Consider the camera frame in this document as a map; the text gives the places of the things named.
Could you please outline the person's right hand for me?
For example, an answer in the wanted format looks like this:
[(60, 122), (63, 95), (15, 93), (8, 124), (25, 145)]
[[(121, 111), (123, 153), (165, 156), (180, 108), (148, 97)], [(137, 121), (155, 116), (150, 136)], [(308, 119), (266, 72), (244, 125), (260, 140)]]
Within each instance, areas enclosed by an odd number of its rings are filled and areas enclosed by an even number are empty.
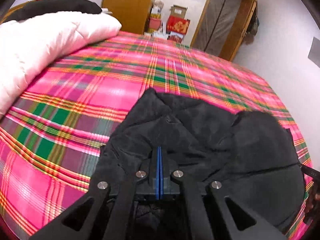
[(319, 186), (314, 183), (312, 188), (309, 191), (309, 196), (306, 201), (306, 206), (304, 209), (304, 219), (303, 222), (305, 224), (310, 224), (312, 220), (314, 220), (319, 213)]

